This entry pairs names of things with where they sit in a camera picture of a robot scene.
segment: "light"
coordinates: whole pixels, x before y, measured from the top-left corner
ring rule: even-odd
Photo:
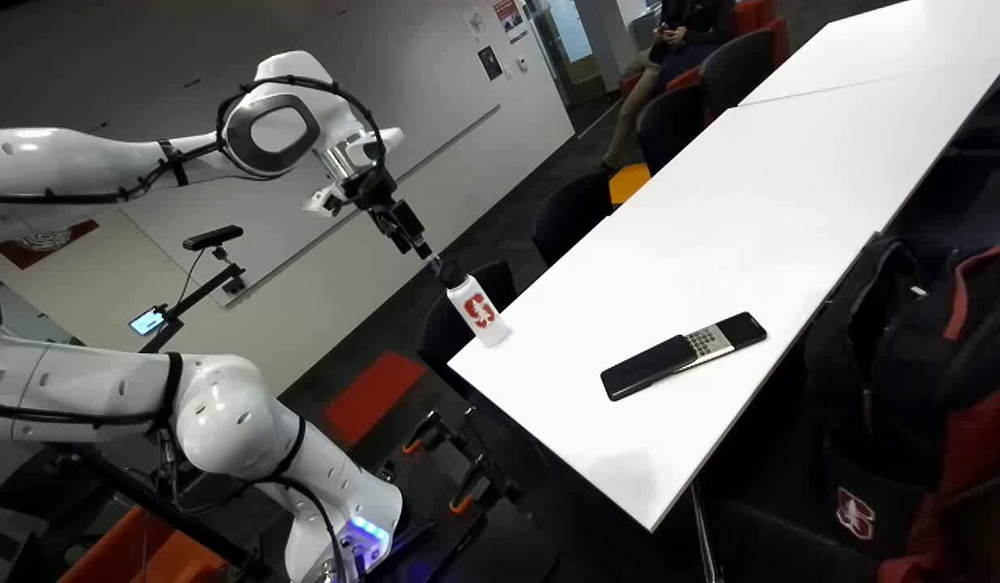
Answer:
[[[349,524],[360,528],[363,536],[368,536],[377,546],[377,556],[392,551],[392,536],[380,531],[377,524],[371,524],[360,514],[352,514]]]
[[[53,131],[16,131],[20,140],[49,140]]]

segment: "blue light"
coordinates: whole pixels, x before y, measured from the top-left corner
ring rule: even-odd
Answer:
[[[368,536],[377,546],[377,554],[392,551],[392,536],[380,531],[377,524],[371,524],[371,521],[364,521],[360,514],[352,514],[349,524],[360,528],[363,536]]]

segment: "white table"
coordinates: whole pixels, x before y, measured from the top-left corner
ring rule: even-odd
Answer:
[[[500,347],[449,366],[653,531],[989,81],[909,75],[727,112],[503,310]],[[605,366],[736,310],[768,344],[605,398]]]
[[[909,0],[838,19],[768,77],[745,106],[901,75],[1000,75],[1000,0]]]

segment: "poster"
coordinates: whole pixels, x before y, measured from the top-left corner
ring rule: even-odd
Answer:
[[[44,255],[70,248],[75,240],[92,232],[96,227],[99,227],[96,219],[79,219],[64,229],[34,229],[16,240],[0,240],[0,255],[6,255],[16,270],[29,270]]]
[[[490,46],[478,48],[475,54],[485,64],[487,81],[495,81],[500,75],[500,64],[499,64]]]
[[[527,19],[517,0],[495,0],[495,12],[512,46],[527,36]]]

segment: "door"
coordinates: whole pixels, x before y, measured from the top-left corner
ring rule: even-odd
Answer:
[[[542,42],[550,75],[576,131],[596,124],[614,97],[601,87],[598,62],[576,0],[523,0]]]

